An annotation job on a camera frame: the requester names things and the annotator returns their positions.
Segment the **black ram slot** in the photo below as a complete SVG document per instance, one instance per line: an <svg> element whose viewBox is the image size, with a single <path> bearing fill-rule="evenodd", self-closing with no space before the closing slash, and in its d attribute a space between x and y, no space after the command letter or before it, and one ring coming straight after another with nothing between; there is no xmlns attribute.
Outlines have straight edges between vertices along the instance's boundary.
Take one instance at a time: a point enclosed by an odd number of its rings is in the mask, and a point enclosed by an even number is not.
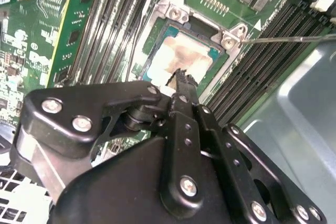
<svg viewBox="0 0 336 224"><path fill-rule="evenodd" d="M136 32L136 28L138 27L141 18L141 10L143 9L145 2L146 0L140 0L135 6L135 11L130 19L131 21L126 28L126 33L123 35L121 46L117 49L112 66L109 69L109 74L107 77L107 82L109 83L117 81L116 76L118 71L121 71L119 67L125 54L126 46Z"/></svg>
<svg viewBox="0 0 336 224"><path fill-rule="evenodd" d="M272 23L268 26L268 28L262 33L261 37L274 37L276 32L279 31L279 29L283 26L286 20L288 20L289 17L294 13L295 8L291 6L290 4L286 4L282 10L281 13L279 13ZM225 98L225 95L232 87L232 82L235 81L237 83L240 79L240 75L244 77L244 73L246 69L249 68L249 66L256 60L256 58L260 55L260 52L266 47L265 44L255 44L251 46L249 49L248 55L252 55L253 57L244 57L239 66L235 69L234 73L232 73L228 79L224 82L222 88L214 95L208 106L211 108L216 107L216 104L219 105L221 101Z"/></svg>
<svg viewBox="0 0 336 224"><path fill-rule="evenodd" d="M314 36L330 23L311 17L309 10L289 1L261 37ZM309 44L268 43L250 47L240 64L210 100L221 126L236 123L295 61Z"/></svg>
<svg viewBox="0 0 336 224"><path fill-rule="evenodd" d="M308 19L307 22L304 22L300 27L299 30L295 32L294 36L299 35L305 35L307 31L310 29L310 26L307 26L307 24L314 23L313 20ZM227 120L229 120L233 114L235 114L241 107L242 104L244 104L247 100L250 100L251 94L259 91L260 89L263 89L263 85L260 85L260 83L264 83L267 81L267 78L271 77L274 70L277 69L284 69L283 62L287 60L289 53L292 52L292 50L299 46L300 44L297 43L280 43L281 49L277 52L277 57L269 58L269 61L267 64L265 64L262 68L259 68L259 74L255 74L251 76L254 76L252 81L250 82L248 89L244 91L245 96L238 96L235 97L233 100L229 101L228 107L226 107L222 112L220 116L220 121L222 123L226 123ZM290 54L291 57L296 59L298 55Z"/></svg>
<svg viewBox="0 0 336 224"><path fill-rule="evenodd" d="M324 27L319 26L318 28L315 28L315 32L313 32L311 35L315 36L320 34L323 31ZM288 68L296 59L296 55L300 55L307 46L305 46L305 44L301 44L297 50L292 54L292 57L287 59L287 62L283 65L283 67L286 69ZM246 114L248 112L248 110L266 93L269 91L270 87L272 86L272 84L274 84L277 79L281 76L282 71L278 69L278 72L274 74L274 77L269 80L268 82L266 82L266 84L264 85L264 87L258 91L256 91L254 94L252 94L250 96L250 98L236 111L235 114L233 114L229 119L226 119L224 121L227 122L233 122L233 123L237 123L240 118L242 118L242 116L244 114Z"/></svg>
<svg viewBox="0 0 336 224"><path fill-rule="evenodd" d="M288 30L281 30L279 33L276 34L276 37L282 37L282 36L290 36L291 33L295 30L295 28L301 23L301 13L295 14L294 18L289 20L289 24L286 25L286 27L290 28L290 32ZM270 43L267 44L263 53L260 55L260 57L254 61L253 65L250 65L250 68L245 73L245 79L240 80L239 83L232 87L230 90L230 95L225 99L226 102L222 103L219 108L216 110L215 116L221 117L223 114L226 113L227 109L232 105L233 102L236 101L237 98L240 98L240 94L244 91L246 87L252 87L253 84L250 84L253 80L256 80L258 77L258 73L263 69L263 67L260 66L266 66L268 61L270 59L277 59L277 58L270 58L271 54L274 54L277 52L277 50L283 45L283 43Z"/></svg>

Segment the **black plastic bracket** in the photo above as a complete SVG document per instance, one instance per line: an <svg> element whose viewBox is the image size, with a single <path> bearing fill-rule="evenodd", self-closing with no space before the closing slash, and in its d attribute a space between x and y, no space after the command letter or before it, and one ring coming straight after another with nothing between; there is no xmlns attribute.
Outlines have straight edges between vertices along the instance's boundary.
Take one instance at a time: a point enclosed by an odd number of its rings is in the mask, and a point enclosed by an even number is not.
<svg viewBox="0 0 336 224"><path fill-rule="evenodd" d="M143 81L37 90L25 98L20 129L29 137L20 138L21 131L17 130L11 159L19 172L34 178L38 174L31 167L27 172L29 161L16 149L18 138L20 141L33 138L48 147L54 164L67 164L87 158L96 144L111 138L133 136L139 130L152 132L150 139L117 155L111 162L82 174L71 171L68 186L57 195L60 201L56 205L56 219L62 223L104 223L110 221L110 216L101 209L118 202L137 211L145 221L139 223L147 223L151 220L145 206L148 197L149 205L155 205L160 198L160 205L166 209L158 210L160 216L155 216L156 223L178 220L204 223L209 213L214 214L213 209L216 216L229 212L230 220L225 217L223 222L212 223L327 223L322 211L237 126L219 127L210 109L199 104L191 77L177 71L167 85L176 90L171 98ZM46 99L58 101L62 109L58 113L46 112L41 106ZM90 119L90 130L74 129L72 121L78 115ZM201 156L201 151L212 160ZM147 153L155 157L157 164L144 157ZM43 170L43 164L38 165L39 171ZM126 170L132 167L135 175L129 180L125 178ZM111 185L121 187L120 193L115 193ZM128 194L127 199L121 192ZM72 200L74 195L81 199L80 206ZM137 197L144 198L137 203ZM69 207L75 208L76 213L69 216ZM320 220L311 211L303 216L299 207L314 209ZM98 222L85 218L96 215L99 215Z"/></svg>

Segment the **metal screw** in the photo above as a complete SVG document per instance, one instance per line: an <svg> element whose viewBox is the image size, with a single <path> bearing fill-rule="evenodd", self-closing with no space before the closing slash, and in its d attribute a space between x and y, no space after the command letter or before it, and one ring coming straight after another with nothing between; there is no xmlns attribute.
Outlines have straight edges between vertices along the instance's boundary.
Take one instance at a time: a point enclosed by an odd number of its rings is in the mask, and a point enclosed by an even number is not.
<svg viewBox="0 0 336 224"><path fill-rule="evenodd" d="M230 50L233 48L234 45L235 45L235 41L232 38L226 37L224 39L224 43L223 43L224 49Z"/></svg>
<svg viewBox="0 0 336 224"><path fill-rule="evenodd" d="M209 110L207 107L203 107L203 111L204 111L205 113L207 113L207 114L210 114L210 113L211 113L210 110Z"/></svg>
<svg viewBox="0 0 336 224"><path fill-rule="evenodd" d="M233 131L233 133L235 133L236 135L239 134L239 129L237 129L236 126L231 126L231 130Z"/></svg>
<svg viewBox="0 0 336 224"><path fill-rule="evenodd" d="M192 145L192 142L191 142L191 140L190 140L189 138L186 138L186 139L184 140L184 143L185 143L185 145L187 145L187 146L191 146L191 145Z"/></svg>
<svg viewBox="0 0 336 224"><path fill-rule="evenodd" d="M48 99L42 103L42 109L45 112L56 114L62 110L62 104L59 101Z"/></svg>
<svg viewBox="0 0 336 224"><path fill-rule="evenodd" d="M321 220L321 216L319 215L319 213L317 212L315 208L310 207L309 210L311 214L314 215L315 218L317 218L318 220Z"/></svg>
<svg viewBox="0 0 336 224"><path fill-rule="evenodd" d="M182 191L189 197L193 197L197 193L197 188L196 188L195 183L187 177L181 178L180 187Z"/></svg>
<svg viewBox="0 0 336 224"><path fill-rule="evenodd" d="M252 204L251 204L251 207L252 207L253 213L258 218L258 220L266 221L266 219L267 219L266 212L265 212L264 208L261 206L261 204L259 204L256 201L253 201Z"/></svg>
<svg viewBox="0 0 336 224"><path fill-rule="evenodd" d="M83 115L77 116L72 121L72 125L77 131L81 132L87 132L92 128L91 120Z"/></svg>
<svg viewBox="0 0 336 224"><path fill-rule="evenodd" d="M150 86L147 88L149 92L151 92L152 94L157 94L156 88L153 86Z"/></svg>
<svg viewBox="0 0 336 224"><path fill-rule="evenodd" d="M301 216L302 219L304 219L304 220L309 220L308 213L307 213L307 211L303 208L303 206L298 205L298 206L296 207L296 209L297 209L297 211L298 211L298 213L299 213L299 215Z"/></svg>
<svg viewBox="0 0 336 224"><path fill-rule="evenodd" d="M185 97L184 95L181 95L181 96L180 96L180 99L181 99L182 102L185 102L185 103L188 102L187 97Z"/></svg>
<svg viewBox="0 0 336 224"><path fill-rule="evenodd" d="M169 12L171 19L178 20L181 17L181 11L179 9L171 9Z"/></svg>

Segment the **ram slot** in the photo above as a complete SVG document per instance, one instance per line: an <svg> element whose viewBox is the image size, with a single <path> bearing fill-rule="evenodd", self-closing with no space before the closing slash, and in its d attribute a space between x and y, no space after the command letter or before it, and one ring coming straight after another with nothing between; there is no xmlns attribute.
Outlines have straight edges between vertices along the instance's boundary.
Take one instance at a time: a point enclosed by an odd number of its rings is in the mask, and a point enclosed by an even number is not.
<svg viewBox="0 0 336 224"><path fill-rule="evenodd" d="M130 22L127 24L125 28L125 33L122 36L122 42L120 44L120 47L117 48L116 53L114 54L114 57L112 59L112 64L108 67L108 74L106 78L107 82L117 81L116 75L118 71L121 70L120 65L125 55L126 46L129 44L131 38L133 37L139 26L141 12L144 8L145 2L146 0L139 0L134 8L134 12L131 15Z"/></svg>
<svg viewBox="0 0 336 224"><path fill-rule="evenodd" d="M104 68L108 64L111 56L111 52L115 43L117 41L120 30L122 29L128 15L129 11L136 0L127 0L123 3L121 7L121 12L118 14L117 18L114 20L111 30L109 32L109 37L107 43L101 50L100 53L100 62L97 64L97 67L94 69L94 78L93 83L101 83L103 81Z"/></svg>
<svg viewBox="0 0 336 224"><path fill-rule="evenodd" d="M274 37L279 29L283 26L286 20L295 12L295 8L290 4L286 4L279 14L275 17L268 28L260 35L260 37ZM225 99L230 88L234 86L241 78L244 77L246 69L258 58L260 53L266 47L265 44L255 44L250 47L245 57L241 60L235 71L223 83L223 86L215 93L213 98L208 103L210 108L216 109Z"/></svg>
<svg viewBox="0 0 336 224"><path fill-rule="evenodd" d="M294 29L301 23L302 20L299 18L302 16L301 13L294 15L293 19L286 24L288 29L277 31L276 37L290 36ZM275 54L282 43L270 43L265 44L264 50L259 53L259 57L253 60L253 64L249 64L248 68L245 70L244 79L240 80L237 85L234 85L229 91L230 95L217 109L215 112L216 117L220 117L225 113L226 109L231 106L244 89L251 83L253 79L257 77L257 73L263 69L263 66L271 59L272 54Z"/></svg>
<svg viewBox="0 0 336 224"><path fill-rule="evenodd" d="M318 34L321 34L321 32L324 29L325 28L321 25L315 27L314 32L312 32L311 35L316 36ZM303 53L306 47L307 46L305 44L301 44L300 46L298 46L297 50L295 50L295 52L293 52L293 54L289 58L283 59L285 63L283 63L282 67L285 69L290 67L290 65L295 61L296 56ZM245 103L240 107L240 109L238 109L230 118L224 121L237 123L242 118L242 116L246 114L249 111L249 109L265 94L265 92L268 92L270 90L270 87L278 80L278 78L280 78L280 76L283 73L281 69L278 69L275 73L271 74L273 74L274 76L272 77L272 79L268 80L262 85L263 89L258 90L254 94L252 94L250 96L250 99L245 101Z"/></svg>
<svg viewBox="0 0 336 224"><path fill-rule="evenodd" d="M99 10L100 9L104 10L104 5L102 5L101 0L94 0L91 9L98 10L98 13L90 12L81 44L76 54L75 61L70 70L70 77L72 79L75 78L75 75L78 72L79 74L82 73L80 68L85 65L85 62L87 62L88 58L90 57L88 52L89 49L92 47L93 43L95 42L94 38L96 38L97 35L96 28L98 27L98 21L99 21L98 17L100 15Z"/></svg>
<svg viewBox="0 0 336 224"><path fill-rule="evenodd" d="M299 36L299 35L305 35L307 31L310 29L310 26L307 26L309 24L308 22L298 22L302 24L300 26L300 29L297 33L294 34L294 36ZM267 81L267 78L271 78L272 76L270 75L271 72L273 72L275 69L281 68L283 70L283 67L281 65L281 62L286 58L288 58L288 53L296 46L299 46L300 44L297 43L276 43L280 44L282 47L282 50L279 50L276 54L276 57L270 57L268 59L268 62L264 64L261 68L258 69L259 74L255 74L251 76L254 76L249 83L249 87L247 90L244 90L243 95L241 96L236 96L234 99L231 101L225 102L228 103L228 106L222 110L222 113L220 116L218 116L220 123L225 124L227 123L228 120L241 108L242 104L244 104L246 101L250 99L250 95L258 90L264 89L264 87L261 85L265 81ZM296 59L299 55L292 54L290 55L293 59Z"/></svg>

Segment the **green circuit board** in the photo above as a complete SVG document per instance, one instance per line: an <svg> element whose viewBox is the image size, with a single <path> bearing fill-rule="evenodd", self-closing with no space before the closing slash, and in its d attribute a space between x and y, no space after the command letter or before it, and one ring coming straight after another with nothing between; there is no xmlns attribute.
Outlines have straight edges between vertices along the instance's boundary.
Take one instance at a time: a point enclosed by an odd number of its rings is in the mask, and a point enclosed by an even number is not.
<svg viewBox="0 0 336 224"><path fill-rule="evenodd" d="M247 38L266 29L287 0L184 0L192 13L221 29L237 24ZM160 0L151 0L143 16L147 24ZM0 2L0 120L17 125L23 97L32 90L72 84L124 81L141 0L4 0ZM145 64L167 36L171 20L159 17L134 55L129 80L143 79ZM211 50L202 34L178 30ZM243 46L240 56L248 49ZM208 86L229 55L211 57L198 93ZM302 58L309 54L304 52Z"/></svg>
<svg viewBox="0 0 336 224"><path fill-rule="evenodd" d="M75 43L68 44L69 36L79 31L80 39L92 1L20 0L0 7L8 10L2 20L0 47L2 121L15 126L24 96L45 88L53 69L61 72L69 67L67 50L77 51Z"/></svg>

